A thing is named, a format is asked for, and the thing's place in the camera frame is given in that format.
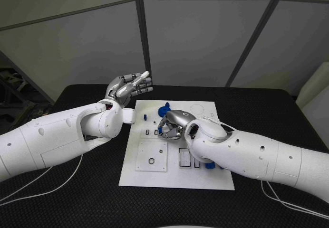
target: black textured tabletop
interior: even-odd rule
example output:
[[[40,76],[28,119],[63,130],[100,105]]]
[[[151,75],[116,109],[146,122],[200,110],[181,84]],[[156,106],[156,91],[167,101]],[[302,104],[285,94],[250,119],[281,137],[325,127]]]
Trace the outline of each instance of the black textured tabletop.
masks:
[[[107,85],[71,85],[53,113],[97,103]],[[136,100],[214,101],[219,117],[237,129],[285,143],[328,152],[327,146],[288,92],[276,89],[155,86]],[[219,228],[329,227],[329,221],[288,209],[262,192],[262,183],[233,173],[236,191],[119,186],[131,126],[90,151],[68,184],[54,193],[0,207],[0,227],[162,227]],[[55,189],[70,178],[80,158],[58,165],[11,199]],[[0,198],[45,170],[0,183]],[[329,215],[329,204],[301,190],[273,184],[282,198]]]

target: small blue part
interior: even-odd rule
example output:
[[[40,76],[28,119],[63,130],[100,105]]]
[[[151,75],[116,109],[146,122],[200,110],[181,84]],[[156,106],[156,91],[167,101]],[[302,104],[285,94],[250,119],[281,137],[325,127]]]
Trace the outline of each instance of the small blue part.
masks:
[[[171,104],[169,102],[167,102],[167,105],[159,108],[158,114],[161,117],[165,117],[167,112],[172,110],[169,107],[171,107]]]
[[[216,163],[214,162],[207,163],[206,164],[206,168],[210,169],[210,170],[214,169],[216,168]]]

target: silver robotic hand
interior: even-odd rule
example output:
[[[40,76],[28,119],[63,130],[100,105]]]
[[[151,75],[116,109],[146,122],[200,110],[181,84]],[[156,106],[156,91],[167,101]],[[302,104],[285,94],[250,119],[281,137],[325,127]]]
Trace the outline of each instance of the silver robotic hand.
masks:
[[[135,124],[136,111],[125,108],[131,97],[154,90],[144,74],[118,77],[106,99],[47,115],[0,135],[0,181],[55,166],[115,138],[123,123]]]
[[[197,119],[184,111],[169,111],[159,126],[165,124],[174,128],[161,137],[178,139],[184,134],[201,162],[216,162],[249,178],[286,184],[329,203],[329,154],[234,128],[229,132],[223,122],[206,116]]]

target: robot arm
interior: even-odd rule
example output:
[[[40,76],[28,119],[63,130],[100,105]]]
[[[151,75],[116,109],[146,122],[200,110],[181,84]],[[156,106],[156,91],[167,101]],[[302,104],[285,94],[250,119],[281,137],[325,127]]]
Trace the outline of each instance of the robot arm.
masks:
[[[0,181],[55,166],[115,138],[123,123],[135,124],[131,97],[154,90],[144,74],[118,77],[99,103],[47,115],[0,135]]]
[[[221,123],[207,117],[193,120],[182,132],[201,162],[216,162],[249,178],[286,184],[329,203],[329,154],[259,134],[227,132]]]

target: white platform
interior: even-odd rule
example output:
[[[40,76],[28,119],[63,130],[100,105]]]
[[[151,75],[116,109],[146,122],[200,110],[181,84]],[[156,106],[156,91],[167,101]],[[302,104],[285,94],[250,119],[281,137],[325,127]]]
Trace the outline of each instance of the white platform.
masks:
[[[138,100],[136,124],[132,125],[120,186],[167,187],[185,189],[234,190],[232,172],[219,165],[207,169],[206,164],[195,161],[191,155],[191,167],[187,167],[190,154],[185,139],[164,140],[155,135],[162,120],[158,110],[171,103],[172,110],[191,112],[197,118],[203,115],[219,119],[216,102],[206,101],[148,101]]]

